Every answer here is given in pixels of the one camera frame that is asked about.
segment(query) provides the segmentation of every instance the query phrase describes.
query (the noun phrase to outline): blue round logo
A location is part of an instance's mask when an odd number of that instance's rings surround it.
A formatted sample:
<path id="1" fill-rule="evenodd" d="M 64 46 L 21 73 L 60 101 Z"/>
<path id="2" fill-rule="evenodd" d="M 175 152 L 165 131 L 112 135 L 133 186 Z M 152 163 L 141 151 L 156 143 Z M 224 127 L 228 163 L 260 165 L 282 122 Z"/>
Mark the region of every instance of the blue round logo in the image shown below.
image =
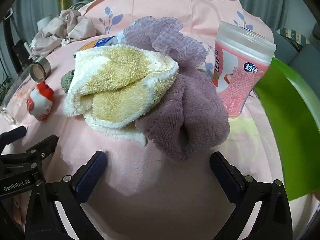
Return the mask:
<path id="1" fill-rule="evenodd" d="M 254 69 L 254 64 L 247 62 L 246 64 L 244 64 L 243 68 L 247 72 L 252 72 L 252 70 Z"/>

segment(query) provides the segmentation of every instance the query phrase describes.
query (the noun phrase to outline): textured blue pad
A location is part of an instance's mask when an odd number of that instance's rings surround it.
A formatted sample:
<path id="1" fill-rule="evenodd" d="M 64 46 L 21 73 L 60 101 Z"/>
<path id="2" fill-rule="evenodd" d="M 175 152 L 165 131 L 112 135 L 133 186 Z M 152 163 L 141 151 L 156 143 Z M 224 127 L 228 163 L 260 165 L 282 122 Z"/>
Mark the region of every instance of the textured blue pad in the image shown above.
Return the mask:
<path id="1" fill-rule="evenodd" d="M 210 167 L 214 172 L 229 202 L 238 205 L 241 202 L 241 187 L 232 172 L 220 159 L 218 154 L 213 153 L 210 157 Z"/>
<path id="2" fill-rule="evenodd" d="M 24 137 L 27 134 L 27 129 L 24 126 L 20 126 L 4 134 L 4 141 L 6 145 L 13 143 L 14 141 Z"/>
<path id="3" fill-rule="evenodd" d="M 98 156 L 93 160 L 90 167 L 76 185 L 75 192 L 78 204 L 87 202 L 100 176 L 106 169 L 107 164 L 108 160 L 106 154 L 99 151 Z"/>

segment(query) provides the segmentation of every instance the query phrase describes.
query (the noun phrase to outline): white plastic lid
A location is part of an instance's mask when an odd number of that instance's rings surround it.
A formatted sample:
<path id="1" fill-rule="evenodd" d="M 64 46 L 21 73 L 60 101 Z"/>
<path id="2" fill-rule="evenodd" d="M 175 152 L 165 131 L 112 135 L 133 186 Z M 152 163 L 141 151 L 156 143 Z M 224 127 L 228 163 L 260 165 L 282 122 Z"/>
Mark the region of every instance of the white plastic lid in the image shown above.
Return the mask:
<path id="1" fill-rule="evenodd" d="M 220 22 L 216 41 L 255 61 L 269 65 L 276 44 L 238 25 Z"/>

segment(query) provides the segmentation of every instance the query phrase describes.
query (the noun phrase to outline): green board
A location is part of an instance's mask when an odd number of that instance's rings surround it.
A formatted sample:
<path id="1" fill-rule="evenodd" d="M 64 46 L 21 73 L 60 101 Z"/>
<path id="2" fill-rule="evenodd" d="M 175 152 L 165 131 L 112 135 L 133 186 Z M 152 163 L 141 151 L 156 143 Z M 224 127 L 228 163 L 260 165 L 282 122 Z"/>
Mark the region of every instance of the green board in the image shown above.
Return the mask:
<path id="1" fill-rule="evenodd" d="M 254 88 L 279 149 L 289 200 L 320 188 L 320 100 L 292 68 L 273 58 Z"/>

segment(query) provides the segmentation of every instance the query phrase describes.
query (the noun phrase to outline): red and white plush toy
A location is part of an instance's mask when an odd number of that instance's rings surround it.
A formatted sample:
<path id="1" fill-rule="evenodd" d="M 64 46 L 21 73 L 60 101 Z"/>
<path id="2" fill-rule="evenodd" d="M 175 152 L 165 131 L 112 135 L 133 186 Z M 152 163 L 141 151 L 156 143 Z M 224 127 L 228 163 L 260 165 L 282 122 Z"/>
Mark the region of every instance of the red and white plush toy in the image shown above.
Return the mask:
<path id="1" fill-rule="evenodd" d="M 44 81 L 39 83 L 27 99 L 27 110 L 37 120 L 47 119 L 53 104 L 54 91 Z"/>

